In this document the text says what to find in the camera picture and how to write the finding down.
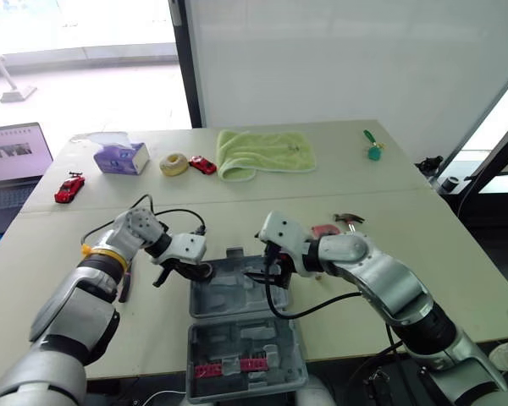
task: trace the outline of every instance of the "gray tool case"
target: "gray tool case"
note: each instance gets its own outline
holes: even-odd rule
[[[244,275],[262,271],[263,258],[245,257],[241,249],[227,254],[208,262],[214,271],[209,283],[190,284],[190,314],[198,322],[188,331],[186,395],[194,404],[290,392],[308,380],[294,322],[275,317],[264,285]],[[287,305],[284,289],[271,286],[271,294],[275,307]],[[243,371],[258,360],[267,370]],[[196,377],[198,365],[211,366],[199,367]]]

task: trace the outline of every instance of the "yellow ring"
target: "yellow ring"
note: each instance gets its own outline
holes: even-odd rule
[[[120,265],[122,265],[124,272],[126,272],[126,270],[128,269],[128,264],[126,263],[126,260],[119,254],[117,254],[115,251],[105,250],[103,248],[95,248],[95,249],[93,248],[91,250],[91,254],[100,254],[100,255],[110,256],[111,258],[114,258],[115,260],[120,262]]]

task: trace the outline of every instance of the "laptop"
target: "laptop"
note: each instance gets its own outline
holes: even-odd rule
[[[17,216],[51,162],[40,124],[0,127],[0,233]]]

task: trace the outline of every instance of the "tape roll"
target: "tape roll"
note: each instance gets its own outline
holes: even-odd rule
[[[442,187],[446,192],[451,192],[458,184],[459,179],[454,176],[450,176],[442,183]]]
[[[183,154],[171,154],[160,161],[160,170],[166,176],[177,176],[188,169],[188,160]]]

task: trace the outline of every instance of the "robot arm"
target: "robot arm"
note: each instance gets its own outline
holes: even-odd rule
[[[259,239],[268,244],[266,254],[287,254],[303,277],[326,272],[354,283],[422,367],[422,382],[437,404],[508,404],[508,387],[488,357],[434,302],[410,268],[366,235],[312,240],[299,223],[273,211]]]
[[[205,237],[167,231],[151,211],[135,207],[119,215],[94,247],[84,247],[85,258],[32,323],[30,350],[0,380],[0,406],[83,404],[84,366],[103,355],[117,330],[117,286],[138,250],[162,266],[158,286],[173,269],[190,279],[211,277],[210,267],[199,264]]]

